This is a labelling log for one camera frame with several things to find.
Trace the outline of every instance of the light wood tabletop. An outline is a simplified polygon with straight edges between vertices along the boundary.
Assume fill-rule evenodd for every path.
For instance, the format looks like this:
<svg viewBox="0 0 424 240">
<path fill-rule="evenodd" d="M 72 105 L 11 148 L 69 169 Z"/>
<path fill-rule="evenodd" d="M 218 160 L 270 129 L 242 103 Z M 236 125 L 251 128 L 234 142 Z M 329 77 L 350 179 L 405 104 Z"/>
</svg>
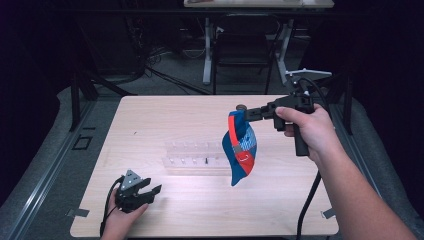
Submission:
<svg viewBox="0 0 424 240">
<path fill-rule="evenodd" d="M 277 132 L 272 120 L 252 122 L 258 142 L 255 166 L 231 187 L 230 167 L 221 146 L 227 116 L 236 105 L 256 108 L 278 97 L 122 98 L 81 201 L 80 208 L 90 212 L 87 217 L 75 217 L 72 236 L 99 236 L 107 193 L 128 169 L 151 178 L 143 191 L 162 184 L 129 237 L 295 235 L 317 173 L 315 164 L 295 156 L 294 140 Z M 208 164 L 193 164 L 206 157 Z M 181 160 L 173 165 L 171 159 Z M 305 216 L 303 234 L 335 234 L 336 219 L 322 216 L 330 208 L 321 183 Z"/>
<path fill-rule="evenodd" d="M 332 8 L 332 0 L 184 0 L 185 7 L 206 8 Z"/>
</svg>

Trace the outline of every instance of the wire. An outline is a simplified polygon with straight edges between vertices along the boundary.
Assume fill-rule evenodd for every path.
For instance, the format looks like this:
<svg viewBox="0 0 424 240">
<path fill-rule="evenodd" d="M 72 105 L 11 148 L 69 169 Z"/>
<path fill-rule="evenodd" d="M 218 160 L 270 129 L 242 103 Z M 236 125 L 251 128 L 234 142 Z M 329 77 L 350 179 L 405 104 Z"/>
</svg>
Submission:
<svg viewBox="0 0 424 240">
<path fill-rule="evenodd" d="M 203 27 L 202 27 L 202 24 L 200 23 L 200 21 L 199 21 L 199 18 L 196 18 L 196 22 L 197 22 L 197 24 L 199 25 L 199 28 L 200 28 L 200 30 L 202 31 L 202 33 L 203 33 L 203 36 L 205 36 L 205 31 L 203 30 Z M 187 54 L 187 52 L 189 52 L 189 51 L 196 51 L 196 50 L 183 50 L 182 52 L 184 53 L 184 55 L 186 56 L 186 57 L 188 57 L 188 58 L 192 58 L 192 59 L 195 59 L 195 58 L 199 58 L 200 56 L 202 56 L 204 53 L 205 53 L 205 51 L 206 51 L 206 47 L 204 47 L 203 49 L 202 49 L 202 52 L 201 53 L 199 53 L 198 55 L 196 55 L 196 56 L 190 56 L 189 54 Z"/>
<path fill-rule="evenodd" d="M 122 74 L 122 75 L 128 75 L 128 73 L 120 71 L 118 69 L 115 68 L 115 66 L 113 66 L 112 64 L 110 64 L 110 62 L 108 60 L 106 60 L 106 57 L 101 54 L 100 50 L 96 47 L 96 45 L 92 42 L 91 38 L 87 35 L 87 33 L 84 31 L 84 29 L 82 27 L 79 27 L 81 33 L 84 36 L 84 39 L 88 45 L 88 48 L 97 54 L 97 56 L 100 58 L 100 60 L 102 60 L 102 62 L 107 65 L 110 69 L 112 69 L 113 72 L 118 73 L 118 74 Z M 138 78 L 140 78 L 141 76 L 143 76 L 143 70 L 140 70 L 134 74 L 132 74 L 131 76 L 129 76 L 127 79 L 123 79 L 123 80 L 118 80 L 116 82 L 114 81 L 110 81 L 112 83 L 114 83 L 115 85 L 118 84 L 122 84 L 122 83 L 128 83 L 128 82 L 132 82 L 137 80 Z"/>
<path fill-rule="evenodd" d="M 324 93 L 321 91 L 321 89 L 318 87 L 318 85 L 312 81 L 309 78 L 305 78 L 305 77 L 301 77 L 298 80 L 298 83 L 300 84 L 300 82 L 306 82 L 308 84 L 310 84 L 312 87 L 314 87 L 314 89 L 318 92 L 323 104 L 324 104 L 324 109 L 327 110 L 328 115 L 330 116 L 330 119 L 332 119 L 331 117 L 331 112 L 330 112 L 330 106 L 328 105 L 327 99 L 324 96 Z M 300 212 L 299 215 L 299 219 L 297 221 L 297 233 L 296 233 L 296 240 L 300 240 L 302 237 L 302 225 L 303 225 L 303 219 L 305 218 L 305 214 L 306 211 L 309 208 L 309 205 L 312 202 L 312 199 L 314 198 L 314 195 L 318 189 L 319 183 L 321 181 L 321 173 L 318 171 L 317 175 L 315 177 L 314 183 L 312 184 L 311 190 L 309 191 L 308 194 L 308 198 L 305 201 L 305 204 L 303 205 L 302 211 Z"/>
<path fill-rule="evenodd" d="M 301 77 L 298 80 L 298 82 L 299 83 L 300 82 L 307 82 L 307 83 L 309 83 L 310 85 L 312 85 L 315 88 L 315 90 L 318 92 L 319 97 L 321 98 L 321 100 L 322 100 L 322 102 L 324 104 L 324 109 L 328 112 L 328 115 L 330 116 L 330 119 L 332 119 L 331 112 L 330 112 L 330 106 L 328 105 L 327 99 L 325 98 L 324 93 L 321 91 L 321 89 L 318 87 L 318 85 L 316 83 L 314 83 L 314 81 L 312 81 L 311 79 L 305 78 L 305 77 Z"/>
<path fill-rule="evenodd" d="M 153 66 L 162 61 L 162 55 L 171 53 L 165 47 L 154 47 L 149 57 L 146 59 L 146 65 Z"/>
<path fill-rule="evenodd" d="M 106 220 L 109 217 L 109 215 L 113 212 L 113 210 L 115 210 L 116 206 L 109 212 L 109 200 L 110 200 L 110 196 L 112 195 L 113 189 L 115 188 L 116 184 L 118 183 L 122 183 L 122 181 L 124 180 L 124 176 L 121 176 L 120 178 L 116 179 L 116 181 L 113 183 L 112 187 L 110 187 L 109 189 L 109 193 L 107 194 L 107 198 L 106 198 L 106 204 L 105 204 L 105 211 L 103 213 L 103 221 L 100 224 L 100 237 L 103 236 L 103 232 L 105 230 L 105 226 L 106 226 Z"/>
<path fill-rule="evenodd" d="M 308 198 L 306 199 L 306 202 L 303 205 L 302 211 L 300 212 L 299 219 L 297 220 L 296 240 L 300 240 L 302 237 L 303 219 L 305 218 L 306 211 L 308 210 L 309 205 L 311 204 L 312 199 L 314 198 L 315 192 L 318 189 L 320 181 L 321 181 L 321 174 L 318 171 L 315 177 L 314 183 L 312 184 L 311 190 L 309 191 Z"/>
<path fill-rule="evenodd" d="M 177 87 L 179 87 L 181 90 L 183 90 L 186 94 L 189 94 L 184 88 L 188 88 L 192 91 L 198 92 L 202 95 L 210 95 L 211 93 L 205 89 L 199 88 L 189 82 L 186 82 L 184 80 L 178 79 L 176 77 L 172 77 L 169 75 L 166 75 L 164 73 L 161 73 L 149 66 L 146 66 L 146 69 L 149 70 L 152 74 L 162 78 L 165 81 L 171 82 L 173 84 L 175 84 Z"/>
</svg>

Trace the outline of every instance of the black cable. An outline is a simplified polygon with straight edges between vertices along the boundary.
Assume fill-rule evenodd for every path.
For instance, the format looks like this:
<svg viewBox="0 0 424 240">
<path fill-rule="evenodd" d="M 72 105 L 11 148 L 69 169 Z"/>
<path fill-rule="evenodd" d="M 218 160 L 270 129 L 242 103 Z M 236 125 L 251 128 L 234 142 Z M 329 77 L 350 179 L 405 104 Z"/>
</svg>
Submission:
<svg viewBox="0 0 424 240">
<path fill-rule="evenodd" d="M 118 74 L 122 74 L 122 75 L 129 75 L 128 73 L 124 73 L 120 70 L 116 70 L 115 66 L 113 66 L 108 60 L 106 60 L 106 58 L 101 54 L 100 50 L 96 47 L 96 45 L 91 41 L 91 38 L 87 35 L 87 33 L 84 31 L 84 29 L 79 26 L 79 30 L 81 31 L 81 33 L 84 36 L 84 40 L 88 45 L 88 48 L 95 52 L 97 54 L 97 56 L 99 56 L 100 60 L 102 60 L 102 62 L 104 64 L 106 64 L 109 68 L 111 68 L 115 73 Z M 143 76 L 144 70 L 140 70 L 137 71 L 133 74 L 130 74 L 130 76 L 128 76 L 128 78 L 126 79 L 122 79 L 122 80 L 118 80 L 118 81 L 109 81 L 115 85 L 119 85 L 119 84 L 123 84 L 123 83 L 129 83 L 129 82 L 133 82 L 135 80 L 137 80 L 138 78 L 140 78 L 141 76 Z"/>
<path fill-rule="evenodd" d="M 300 84 L 300 82 L 307 82 L 308 84 L 310 84 L 311 86 L 313 86 L 315 88 L 315 90 L 318 92 L 323 104 L 324 104 L 324 109 L 328 112 L 328 115 L 330 116 L 330 119 L 332 119 L 331 117 L 331 113 L 330 113 L 330 106 L 328 105 L 328 102 L 324 96 L 324 93 L 321 91 L 321 89 L 318 87 L 318 85 L 312 81 L 311 79 L 305 78 L 305 77 L 301 77 L 298 82 Z M 309 191 L 308 194 L 308 198 L 306 199 L 305 204 L 303 205 L 302 211 L 300 212 L 299 215 L 299 219 L 297 221 L 297 233 L 296 233 L 296 240 L 300 240 L 302 237 L 302 225 L 303 225 L 303 219 L 305 218 L 305 214 L 306 211 L 309 208 L 309 205 L 312 202 L 312 199 L 314 198 L 315 192 L 318 189 L 319 183 L 321 181 L 321 174 L 318 171 L 317 175 L 315 177 L 314 183 L 312 184 L 311 190 Z"/>
<path fill-rule="evenodd" d="M 300 212 L 299 219 L 297 221 L 297 234 L 296 234 L 296 240 L 300 240 L 302 237 L 302 225 L 303 225 L 303 219 L 305 218 L 306 211 L 309 208 L 309 205 L 312 202 L 312 199 L 314 198 L 315 192 L 318 189 L 318 185 L 321 181 L 321 174 L 319 171 L 317 172 L 317 175 L 315 177 L 314 183 L 312 184 L 311 190 L 309 191 L 308 198 L 306 199 L 305 204 L 303 205 L 302 211 Z"/>
<path fill-rule="evenodd" d="M 103 221 L 100 224 L 100 237 L 103 236 L 103 232 L 105 230 L 105 226 L 106 226 L 106 220 L 109 217 L 109 215 L 113 212 L 113 210 L 115 210 L 116 206 L 108 213 L 109 210 L 109 200 L 110 200 L 110 196 L 112 195 L 113 189 L 115 188 L 116 184 L 118 183 L 122 183 L 122 181 L 124 180 L 125 176 L 121 176 L 120 178 L 116 179 L 116 181 L 113 183 L 112 187 L 110 187 L 109 189 L 109 193 L 107 194 L 107 198 L 106 198 L 106 204 L 105 204 L 105 211 L 103 213 Z"/>
<path fill-rule="evenodd" d="M 169 50 L 166 47 L 152 47 L 152 51 L 149 57 L 146 59 L 146 65 L 152 67 L 153 65 L 162 61 L 162 54 L 168 53 Z"/>
<path fill-rule="evenodd" d="M 198 92 L 202 95 L 210 95 L 211 94 L 210 92 L 208 92 L 205 89 L 201 89 L 201 88 L 199 88 L 199 87 L 197 87 L 197 86 L 195 86 L 195 85 L 193 85 L 189 82 L 185 82 L 184 80 L 181 80 L 181 79 L 178 79 L 176 77 L 172 77 L 172 76 L 166 75 L 164 73 L 161 73 L 161 72 L 159 72 L 159 71 L 157 71 L 157 70 L 155 70 L 155 69 L 153 69 L 149 66 L 146 66 L 146 69 L 149 70 L 152 74 L 154 74 L 154 75 L 156 75 L 156 76 L 158 76 L 158 77 L 160 77 L 160 78 L 162 78 L 162 79 L 164 79 L 168 82 L 171 82 L 171 83 L 177 85 L 179 88 L 181 88 L 181 87 L 188 88 L 188 89 L 195 91 L 195 92 Z"/>
</svg>

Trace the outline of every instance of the small black object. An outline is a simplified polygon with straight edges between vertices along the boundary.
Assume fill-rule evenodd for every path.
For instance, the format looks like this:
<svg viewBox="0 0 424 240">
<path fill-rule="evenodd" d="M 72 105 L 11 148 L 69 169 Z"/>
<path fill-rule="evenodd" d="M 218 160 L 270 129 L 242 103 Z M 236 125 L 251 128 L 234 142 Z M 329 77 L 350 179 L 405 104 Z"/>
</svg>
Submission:
<svg viewBox="0 0 424 240">
<path fill-rule="evenodd" d="M 294 89 L 294 92 L 286 97 L 277 98 L 275 101 L 269 102 L 266 106 L 260 108 L 246 110 L 244 112 L 244 120 L 254 122 L 262 119 L 273 119 L 274 128 L 281 132 L 286 130 L 286 122 L 275 113 L 277 107 L 291 107 L 303 113 L 313 113 L 315 111 L 313 98 L 305 93 L 298 83 L 292 83 L 291 88 Z M 299 126 L 293 125 L 296 156 L 309 156 L 308 145 L 300 135 Z"/>
<path fill-rule="evenodd" d="M 239 104 L 239 105 L 236 106 L 236 110 L 244 110 L 244 111 L 246 111 L 247 110 L 247 107 L 246 107 L 246 105 Z"/>
<path fill-rule="evenodd" d="M 115 196 L 115 204 L 125 213 L 139 208 L 145 203 L 153 203 L 155 195 L 160 193 L 162 185 L 154 187 L 151 191 L 139 194 L 141 188 L 150 184 L 150 178 L 142 179 L 131 170 L 127 171 Z"/>
</svg>

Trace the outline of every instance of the black tape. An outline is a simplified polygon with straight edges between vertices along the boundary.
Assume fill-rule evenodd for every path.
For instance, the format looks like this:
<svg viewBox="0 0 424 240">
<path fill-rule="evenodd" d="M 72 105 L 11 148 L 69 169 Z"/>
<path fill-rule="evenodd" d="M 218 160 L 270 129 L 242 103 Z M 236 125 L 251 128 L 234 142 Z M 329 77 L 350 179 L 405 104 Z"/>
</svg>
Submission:
<svg viewBox="0 0 424 240">
<path fill-rule="evenodd" d="M 336 216 L 336 212 L 335 212 L 332 208 L 328 209 L 328 210 L 327 210 L 327 211 L 325 211 L 325 212 L 321 212 L 321 214 L 322 214 L 322 216 L 323 216 L 323 217 L 325 217 L 326 219 L 329 219 L 329 218 L 331 218 L 331 217 Z"/>
<path fill-rule="evenodd" d="M 93 139 L 93 137 L 91 136 L 81 137 L 81 134 L 80 134 L 74 146 L 72 147 L 72 150 L 87 150 L 88 146 L 90 146 L 91 139 Z"/>
<path fill-rule="evenodd" d="M 90 211 L 85 210 L 85 209 L 69 209 L 69 211 L 66 213 L 66 216 L 68 217 L 87 217 L 88 213 Z"/>
</svg>

